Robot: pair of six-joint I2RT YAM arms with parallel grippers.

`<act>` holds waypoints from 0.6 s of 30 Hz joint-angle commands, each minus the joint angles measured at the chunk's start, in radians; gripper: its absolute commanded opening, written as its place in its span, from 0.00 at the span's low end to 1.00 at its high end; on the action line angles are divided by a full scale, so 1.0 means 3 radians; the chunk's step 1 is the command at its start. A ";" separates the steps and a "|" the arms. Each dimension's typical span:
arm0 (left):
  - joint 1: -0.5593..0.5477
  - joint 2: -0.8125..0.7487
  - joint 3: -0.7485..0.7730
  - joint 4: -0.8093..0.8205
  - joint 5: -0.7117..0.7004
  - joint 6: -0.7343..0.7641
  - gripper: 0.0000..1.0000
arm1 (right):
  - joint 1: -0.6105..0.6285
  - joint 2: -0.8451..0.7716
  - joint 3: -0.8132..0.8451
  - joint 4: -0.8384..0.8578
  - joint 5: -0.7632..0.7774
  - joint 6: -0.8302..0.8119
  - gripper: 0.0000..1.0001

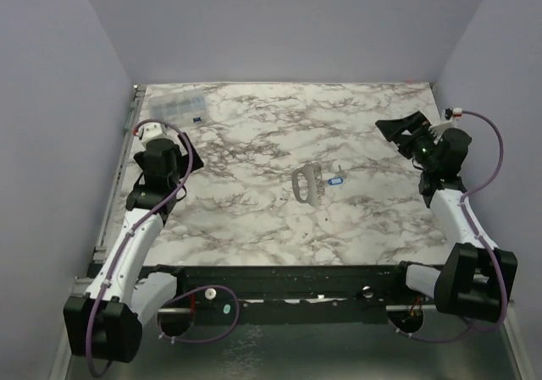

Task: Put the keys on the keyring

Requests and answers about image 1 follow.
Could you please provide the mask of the key with blue tag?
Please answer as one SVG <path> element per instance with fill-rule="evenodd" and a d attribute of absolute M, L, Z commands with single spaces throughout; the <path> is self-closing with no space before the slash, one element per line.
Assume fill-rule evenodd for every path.
<path fill-rule="evenodd" d="M 328 185 L 336 186 L 336 185 L 341 185 L 344 182 L 345 182 L 345 173 L 342 167 L 339 165 L 338 172 L 335 174 L 335 176 L 328 179 Z"/>

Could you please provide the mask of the silver metal bottle opener keychain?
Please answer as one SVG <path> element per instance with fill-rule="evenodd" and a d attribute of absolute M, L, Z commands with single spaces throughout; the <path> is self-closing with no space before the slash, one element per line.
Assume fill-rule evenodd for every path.
<path fill-rule="evenodd" d="M 319 207 L 325 192 L 322 169 L 318 162 L 307 162 L 291 174 L 292 192 L 301 204 Z"/>

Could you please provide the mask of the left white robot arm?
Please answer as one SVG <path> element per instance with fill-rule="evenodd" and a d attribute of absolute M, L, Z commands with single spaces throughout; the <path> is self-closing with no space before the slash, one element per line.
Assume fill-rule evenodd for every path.
<path fill-rule="evenodd" d="M 159 307 L 181 306 L 186 286 L 167 273 L 141 278 L 147 253 L 182 196 L 190 173 L 203 161 L 189 137 L 160 136 L 136 153 L 141 174 L 126 199 L 122 229 L 100 271 L 81 296 L 64 305 L 73 355 L 128 363 L 141 345 L 142 331 Z"/>

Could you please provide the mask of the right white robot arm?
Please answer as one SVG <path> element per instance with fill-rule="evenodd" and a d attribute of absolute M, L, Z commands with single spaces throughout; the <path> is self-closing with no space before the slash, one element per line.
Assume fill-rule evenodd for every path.
<path fill-rule="evenodd" d="M 437 124 L 421 112 L 375 123 L 382 136 L 420 170 L 418 191 L 452 246 L 440 268 L 405 263 L 404 276 L 390 282 L 389 294 L 400 305 L 425 295 L 439 312 L 500 324 L 512 293 L 517 258 L 490 238 L 470 205 L 476 191 L 465 187 L 460 172 L 472 138 L 457 125 L 462 115 L 460 108 L 448 108 Z"/>

